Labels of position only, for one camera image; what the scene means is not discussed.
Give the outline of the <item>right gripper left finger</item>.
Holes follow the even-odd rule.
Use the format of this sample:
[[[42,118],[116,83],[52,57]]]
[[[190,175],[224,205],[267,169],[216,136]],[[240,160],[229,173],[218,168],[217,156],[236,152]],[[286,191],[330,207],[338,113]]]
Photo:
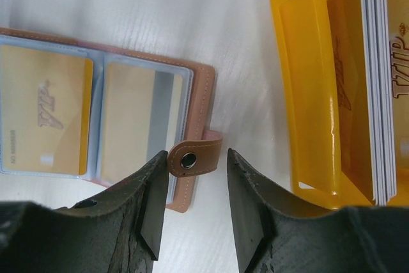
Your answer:
[[[169,173],[161,151],[140,170],[72,208],[1,203],[2,272],[151,272]]]

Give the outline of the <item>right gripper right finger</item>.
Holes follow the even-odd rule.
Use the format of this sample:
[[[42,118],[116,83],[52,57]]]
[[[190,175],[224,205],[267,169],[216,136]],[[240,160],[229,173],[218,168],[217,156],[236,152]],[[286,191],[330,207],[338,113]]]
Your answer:
[[[228,151],[240,272],[407,272],[408,209],[305,201]]]

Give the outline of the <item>gold credit card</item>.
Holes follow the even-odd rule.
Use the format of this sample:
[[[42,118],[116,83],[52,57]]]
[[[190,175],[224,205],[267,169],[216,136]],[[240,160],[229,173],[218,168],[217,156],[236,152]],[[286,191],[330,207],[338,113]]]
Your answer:
[[[3,171],[86,172],[92,81],[85,52],[1,45]]]
[[[125,63],[108,63],[100,133],[101,180],[114,184],[181,141],[187,78]]]

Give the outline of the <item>tan leather card holder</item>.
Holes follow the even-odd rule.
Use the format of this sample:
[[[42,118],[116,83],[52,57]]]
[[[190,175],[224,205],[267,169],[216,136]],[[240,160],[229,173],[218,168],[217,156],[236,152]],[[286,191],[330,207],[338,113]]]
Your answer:
[[[166,205],[170,210],[184,213],[188,210],[194,194],[196,176],[210,173],[217,169],[220,157],[222,136],[205,128],[210,99],[215,80],[215,69],[210,65],[175,59],[146,52],[120,49],[100,43],[91,43],[74,38],[54,36],[43,33],[1,28],[1,34],[34,41],[61,43],[85,47],[94,50],[121,54],[134,59],[144,59],[154,63],[188,68],[193,72],[189,108],[183,141],[173,146],[168,155],[168,170],[177,177],[173,201]]]

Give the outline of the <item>yellow plastic bin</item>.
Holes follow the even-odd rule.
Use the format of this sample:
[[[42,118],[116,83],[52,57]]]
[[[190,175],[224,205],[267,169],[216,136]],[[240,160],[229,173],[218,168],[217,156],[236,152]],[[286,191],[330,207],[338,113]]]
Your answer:
[[[339,106],[328,0],[270,0],[281,60],[295,195],[343,207]]]

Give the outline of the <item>stack of striped cards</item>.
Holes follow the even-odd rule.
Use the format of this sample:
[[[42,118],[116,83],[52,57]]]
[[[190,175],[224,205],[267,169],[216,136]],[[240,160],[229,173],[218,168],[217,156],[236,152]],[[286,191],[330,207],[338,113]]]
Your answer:
[[[328,0],[341,199],[408,204],[408,0]]]

